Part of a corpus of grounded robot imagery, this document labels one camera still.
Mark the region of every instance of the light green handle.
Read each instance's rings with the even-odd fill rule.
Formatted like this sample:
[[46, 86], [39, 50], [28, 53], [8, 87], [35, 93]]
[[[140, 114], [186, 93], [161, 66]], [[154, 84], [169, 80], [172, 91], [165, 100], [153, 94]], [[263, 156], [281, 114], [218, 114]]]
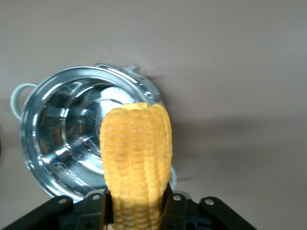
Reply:
[[19, 99], [22, 91], [27, 87], [36, 87], [36, 84], [33, 83], [24, 83], [16, 87], [11, 95], [10, 106], [13, 114], [20, 120], [21, 119], [21, 109], [19, 107]]

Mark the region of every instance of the metal pot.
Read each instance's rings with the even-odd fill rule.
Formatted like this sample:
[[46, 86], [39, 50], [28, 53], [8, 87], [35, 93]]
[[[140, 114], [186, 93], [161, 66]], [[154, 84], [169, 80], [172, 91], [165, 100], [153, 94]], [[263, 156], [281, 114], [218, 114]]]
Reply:
[[[25, 163], [52, 197], [67, 195], [78, 202], [88, 192], [106, 188], [99, 148], [106, 113], [125, 103], [163, 103], [158, 89], [137, 69], [106, 64], [72, 67], [38, 85], [22, 84], [12, 93]], [[19, 97], [26, 87], [35, 88], [21, 110]], [[173, 189], [176, 182], [172, 168]]]

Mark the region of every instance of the metal bowl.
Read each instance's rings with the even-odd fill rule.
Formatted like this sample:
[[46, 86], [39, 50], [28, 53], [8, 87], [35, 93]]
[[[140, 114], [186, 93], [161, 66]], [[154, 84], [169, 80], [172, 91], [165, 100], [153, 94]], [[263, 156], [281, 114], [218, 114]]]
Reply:
[[[64, 69], [35, 87], [21, 114], [16, 104], [22, 89], [12, 94], [25, 163], [48, 194], [77, 202], [106, 188], [99, 147], [104, 116], [125, 103], [162, 103], [157, 88], [135, 69], [105, 64]], [[175, 183], [172, 169], [172, 187]]]

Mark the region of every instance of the corn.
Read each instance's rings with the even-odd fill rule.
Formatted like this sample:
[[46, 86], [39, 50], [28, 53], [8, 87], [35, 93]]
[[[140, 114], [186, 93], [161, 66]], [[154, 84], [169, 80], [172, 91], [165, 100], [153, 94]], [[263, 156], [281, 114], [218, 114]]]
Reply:
[[134, 103], [111, 110], [101, 125], [100, 148], [114, 229], [158, 229], [173, 155], [166, 109]]

